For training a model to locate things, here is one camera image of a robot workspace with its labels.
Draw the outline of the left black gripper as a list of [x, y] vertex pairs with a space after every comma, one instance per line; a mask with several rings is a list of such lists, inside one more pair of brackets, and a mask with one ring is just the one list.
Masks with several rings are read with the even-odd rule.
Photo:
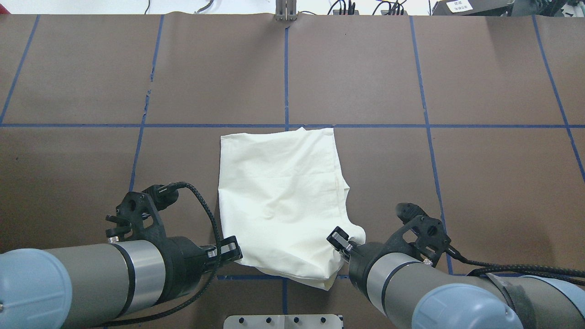
[[[178, 200], [179, 191], [192, 192], [211, 224], [214, 244], [199, 246], [187, 237], [169, 237], [160, 212]], [[215, 274], [225, 262], [241, 260], [236, 236], [220, 241], [218, 222], [201, 193], [190, 183], [152, 185], [127, 192], [105, 231], [109, 243], [126, 262], [128, 302], [168, 302], [191, 293], [206, 273]]]

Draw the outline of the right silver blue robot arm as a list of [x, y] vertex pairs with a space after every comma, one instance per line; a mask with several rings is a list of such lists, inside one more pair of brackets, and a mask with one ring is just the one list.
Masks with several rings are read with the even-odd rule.
[[349, 279], [399, 329], [582, 329], [584, 272], [468, 260], [440, 219], [400, 203], [386, 242], [360, 244], [340, 227], [327, 241]]

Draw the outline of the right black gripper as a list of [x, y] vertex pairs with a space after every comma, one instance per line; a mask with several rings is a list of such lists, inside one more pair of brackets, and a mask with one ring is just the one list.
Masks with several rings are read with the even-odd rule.
[[368, 300], [371, 300], [371, 294], [367, 292], [367, 276], [382, 256], [390, 253], [405, 254], [417, 261], [429, 259], [436, 266], [441, 255], [451, 246], [452, 240], [441, 220], [430, 217], [420, 206], [399, 203], [395, 210], [403, 226], [384, 243], [358, 245], [339, 226], [326, 238], [339, 254], [347, 256], [351, 283]]

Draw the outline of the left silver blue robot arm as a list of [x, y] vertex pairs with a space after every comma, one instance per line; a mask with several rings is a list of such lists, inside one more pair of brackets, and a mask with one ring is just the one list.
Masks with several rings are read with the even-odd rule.
[[[190, 190], [215, 242], [168, 237], [160, 211]], [[242, 258], [236, 237], [221, 238], [209, 206], [190, 183], [130, 191], [106, 220], [106, 244], [16, 249], [1, 254], [3, 329], [87, 329], [151, 322], [199, 299], [220, 267]]]

